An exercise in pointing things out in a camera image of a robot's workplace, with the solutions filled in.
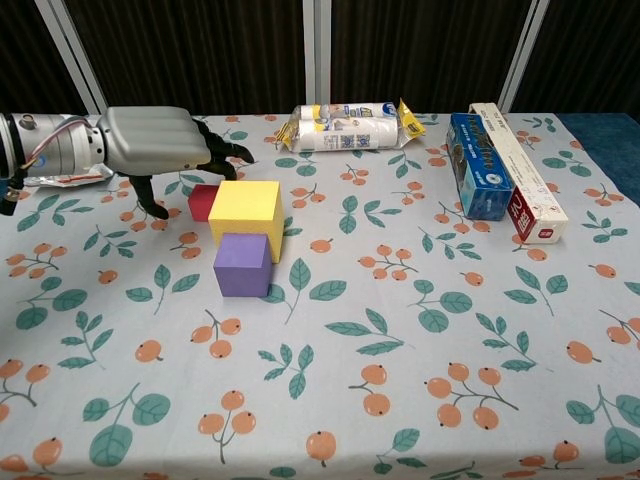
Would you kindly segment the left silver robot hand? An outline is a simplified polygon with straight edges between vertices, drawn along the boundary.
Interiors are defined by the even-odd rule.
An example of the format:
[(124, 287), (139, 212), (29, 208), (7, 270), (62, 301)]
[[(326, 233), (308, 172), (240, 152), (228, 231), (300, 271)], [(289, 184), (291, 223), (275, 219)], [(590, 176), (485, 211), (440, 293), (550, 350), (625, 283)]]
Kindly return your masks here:
[(235, 180), (237, 173), (230, 157), (255, 162), (246, 147), (225, 140), (206, 122), (179, 107), (110, 107), (97, 128), (106, 148), (106, 166), (129, 179), (139, 205), (157, 219), (168, 219), (169, 212), (156, 202), (153, 176), (202, 170)]

